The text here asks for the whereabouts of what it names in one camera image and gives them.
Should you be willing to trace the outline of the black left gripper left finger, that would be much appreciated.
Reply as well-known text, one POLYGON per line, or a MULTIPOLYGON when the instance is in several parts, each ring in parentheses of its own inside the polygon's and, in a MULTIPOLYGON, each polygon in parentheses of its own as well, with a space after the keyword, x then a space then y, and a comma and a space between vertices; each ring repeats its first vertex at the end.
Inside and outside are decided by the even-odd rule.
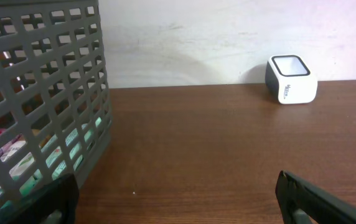
POLYGON ((73 224, 79 189, 73 174, 65 174, 24 197, 12 213, 10 223, 40 223, 54 211, 61 213, 60 223, 73 224))

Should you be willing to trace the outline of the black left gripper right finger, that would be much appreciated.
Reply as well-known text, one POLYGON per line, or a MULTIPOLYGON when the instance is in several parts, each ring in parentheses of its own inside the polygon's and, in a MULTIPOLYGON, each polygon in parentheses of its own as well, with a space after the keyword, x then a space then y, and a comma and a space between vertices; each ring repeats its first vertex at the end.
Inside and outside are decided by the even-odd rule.
POLYGON ((356 207, 290 172, 279 173, 275 194, 285 224, 356 224, 356 207))

